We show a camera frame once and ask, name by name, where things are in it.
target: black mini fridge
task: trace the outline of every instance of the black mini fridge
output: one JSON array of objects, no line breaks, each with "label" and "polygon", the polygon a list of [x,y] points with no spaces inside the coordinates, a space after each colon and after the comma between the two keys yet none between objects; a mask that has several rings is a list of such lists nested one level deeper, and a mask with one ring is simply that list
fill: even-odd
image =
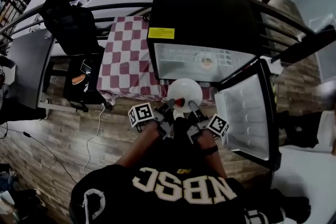
[{"label": "black mini fridge", "polygon": [[154,0],[147,42],[157,79],[217,86],[225,148],[280,167],[275,97],[249,0]]}]

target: orange object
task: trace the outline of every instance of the orange object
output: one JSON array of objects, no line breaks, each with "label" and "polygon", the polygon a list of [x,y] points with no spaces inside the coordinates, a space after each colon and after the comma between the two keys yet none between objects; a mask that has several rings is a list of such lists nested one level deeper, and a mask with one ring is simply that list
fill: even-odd
[{"label": "orange object", "polygon": [[75,77],[73,78],[71,81],[72,81],[72,85],[77,85],[79,83],[81,83],[84,79],[85,79],[86,75],[85,74],[82,74],[78,77]]}]

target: phone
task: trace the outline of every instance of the phone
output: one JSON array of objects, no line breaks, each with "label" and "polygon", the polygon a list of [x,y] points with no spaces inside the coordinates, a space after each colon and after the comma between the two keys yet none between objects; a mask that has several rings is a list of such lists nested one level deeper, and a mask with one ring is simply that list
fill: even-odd
[{"label": "phone", "polygon": [[80,67],[80,71],[82,71],[84,74],[90,76],[91,75],[91,67],[89,67],[86,63],[85,60],[82,63],[82,66]]}]

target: black office chair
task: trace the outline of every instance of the black office chair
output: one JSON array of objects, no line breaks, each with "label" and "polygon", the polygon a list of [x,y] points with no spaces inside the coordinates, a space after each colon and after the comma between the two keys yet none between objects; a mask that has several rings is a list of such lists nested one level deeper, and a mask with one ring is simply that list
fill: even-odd
[{"label": "black office chair", "polygon": [[[107,107],[105,99],[96,89],[104,48],[98,45],[92,12],[82,7],[71,6],[69,0],[46,0],[40,14],[45,20],[45,26],[64,52],[72,56],[66,74],[64,98],[74,108],[84,112],[88,112],[86,104],[103,103]],[[86,76],[81,83],[72,85],[72,79],[83,74],[81,67],[84,60],[91,67],[91,75]]]}]

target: red object on plate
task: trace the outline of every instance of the red object on plate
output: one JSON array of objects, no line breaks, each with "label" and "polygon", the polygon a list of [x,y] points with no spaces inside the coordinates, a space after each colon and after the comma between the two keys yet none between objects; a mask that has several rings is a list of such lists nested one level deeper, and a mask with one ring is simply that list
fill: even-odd
[{"label": "red object on plate", "polygon": [[175,104],[177,104],[178,106],[184,106],[184,103],[185,103],[185,99],[184,98],[180,98],[180,99],[177,99],[175,101]]}]

